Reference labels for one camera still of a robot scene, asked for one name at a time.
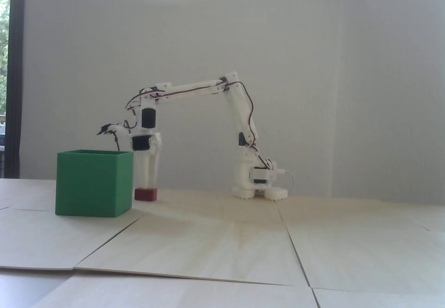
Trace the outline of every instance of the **red wooden block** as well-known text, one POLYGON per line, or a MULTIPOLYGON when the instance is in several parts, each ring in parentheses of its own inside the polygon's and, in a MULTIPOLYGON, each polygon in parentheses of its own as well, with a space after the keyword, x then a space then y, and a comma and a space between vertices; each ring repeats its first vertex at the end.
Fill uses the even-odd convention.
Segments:
POLYGON ((157 199, 157 189, 135 189, 135 200, 155 201, 157 199))

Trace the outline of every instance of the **white robotic arm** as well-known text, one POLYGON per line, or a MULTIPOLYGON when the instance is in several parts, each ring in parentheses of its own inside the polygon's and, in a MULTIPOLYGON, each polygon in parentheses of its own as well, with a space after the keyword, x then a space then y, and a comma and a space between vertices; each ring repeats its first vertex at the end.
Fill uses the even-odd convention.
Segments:
POLYGON ((196 95, 223 93, 229 103, 238 132, 238 151, 235 168, 233 194, 239 198, 253 198, 257 191, 264 197, 279 200, 288 196, 287 190, 272 187, 276 178, 276 163, 263 159, 256 147, 258 134, 252 118, 253 102, 236 72, 220 79, 173 87, 171 83, 156 84, 140 90, 126 106, 135 115, 135 123, 130 127, 127 120, 122 125, 105 125, 98 134, 127 135, 135 151, 138 176, 143 189, 154 188, 157 176, 157 163, 161 150, 161 135, 154 132, 156 126, 156 106, 178 98, 196 95))

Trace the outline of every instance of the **white cable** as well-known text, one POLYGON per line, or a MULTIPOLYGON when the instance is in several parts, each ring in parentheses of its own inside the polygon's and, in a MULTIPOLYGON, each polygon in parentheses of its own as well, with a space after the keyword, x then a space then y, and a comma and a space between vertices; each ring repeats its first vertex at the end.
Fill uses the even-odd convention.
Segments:
POLYGON ((294 185, 295 185, 295 176, 294 176, 293 173, 291 173, 291 172, 289 172, 289 171, 286 171, 285 173, 289 173, 289 174, 291 175, 291 177, 292 177, 292 187, 291 187, 291 189, 289 190, 289 194, 290 194, 291 191, 294 189, 294 185))

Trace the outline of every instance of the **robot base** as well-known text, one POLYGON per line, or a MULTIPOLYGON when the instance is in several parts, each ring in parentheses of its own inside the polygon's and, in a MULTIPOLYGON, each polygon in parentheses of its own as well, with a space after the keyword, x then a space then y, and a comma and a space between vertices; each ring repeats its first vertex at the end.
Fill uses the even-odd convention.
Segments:
MULTIPOLYGON (((239 187, 233 187, 232 193, 235 197, 241 198, 241 199, 251 199, 255 196, 255 193, 257 190, 243 190, 239 187)), ((262 195, 264 195, 264 198, 268 200, 281 200, 288 197, 288 191, 285 189, 282 189, 281 187, 269 187, 262 192, 262 195)))
POLYGON ((135 189, 135 200, 140 201, 156 201, 157 189, 143 189, 138 187, 135 189))

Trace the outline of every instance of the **wire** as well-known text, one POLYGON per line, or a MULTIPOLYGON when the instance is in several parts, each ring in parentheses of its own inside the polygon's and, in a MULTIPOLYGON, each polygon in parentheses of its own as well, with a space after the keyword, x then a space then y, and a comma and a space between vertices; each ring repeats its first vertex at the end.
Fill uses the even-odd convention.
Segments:
POLYGON ((163 97, 170 97, 172 95, 180 95, 181 93, 189 93, 189 92, 194 92, 194 91, 197 91, 197 90, 208 89, 210 87, 217 87, 219 85, 226 85, 226 84, 227 84, 226 81, 221 81, 220 83, 218 83, 216 85, 209 85, 209 86, 206 86, 206 87, 197 87, 196 89, 178 91, 178 92, 173 92, 173 93, 165 93, 164 90, 154 90, 154 91, 150 91, 150 92, 143 92, 143 93, 140 93, 139 95, 134 96, 132 99, 130 99, 129 102, 127 103, 127 105, 125 106, 125 108, 129 111, 129 110, 135 108, 136 106, 140 106, 140 104, 138 104, 136 106, 131 106, 131 107, 127 108, 127 106, 132 101, 134 101, 136 98, 142 97, 142 96, 144 96, 146 94, 149 94, 150 97, 153 98, 153 99, 160 99, 160 98, 163 98, 163 97))
POLYGON ((114 142, 116 142, 116 145, 118 146, 118 151, 121 151, 121 148, 119 147, 119 141, 118 141, 118 136, 116 135, 116 132, 111 132, 111 134, 114 135, 114 142))
POLYGON ((289 172, 289 171, 286 171, 285 173, 288 173, 288 174, 292 177, 292 187, 291 187, 291 189, 289 190, 289 193, 290 193, 290 192, 292 192, 292 190, 294 189, 294 185, 295 185, 295 176, 294 176, 293 173, 291 173, 291 172, 289 172))
POLYGON ((122 124, 124 125, 125 128, 128 129, 128 133, 131 133, 130 130, 133 129, 133 128, 135 128, 135 127, 138 125, 138 122, 135 122, 135 125, 134 125, 133 127, 130 127, 130 124, 129 124, 128 120, 125 119, 124 122, 123 122, 122 124))
POLYGON ((246 92, 246 95, 248 96, 249 101, 250 101, 250 103, 251 103, 251 111, 250 111, 250 114, 249 114, 248 126, 249 126, 249 129, 250 129, 250 131, 251 131, 251 133, 252 133, 252 135, 253 135, 253 141, 252 141, 251 144, 249 144, 249 145, 246 146, 246 147, 249 148, 249 147, 255 146, 255 141, 256 141, 255 133, 253 133, 252 126, 251 126, 251 120, 252 120, 252 114, 253 114, 253 101, 252 101, 252 98, 251 98, 250 95, 249 95, 249 92, 248 92, 247 89, 246 89, 246 86, 243 84, 243 82, 241 82, 241 81, 236 81, 236 82, 228 83, 227 86, 229 87, 230 85, 237 84, 237 83, 239 83, 239 84, 241 84, 241 85, 243 86, 243 88, 244 88, 244 92, 246 92))
POLYGON ((127 105, 125 105, 125 108, 126 108, 128 111, 131 110, 131 109, 133 109, 135 106, 131 106, 130 108, 128 108, 128 105, 130 105, 130 103, 131 103, 132 101, 134 101, 136 98, 140 98, 140 97, 142 97, 142 96, 149 95, 150 93, 162 93, 162 92, 165 92, 165 91, 164 91, 164 90, 153 90, 153 91, 147 91, 147 92, 139 93, 138 95, 134 96, 132 99, 130 99, 130 100, 128 101, 127 105))

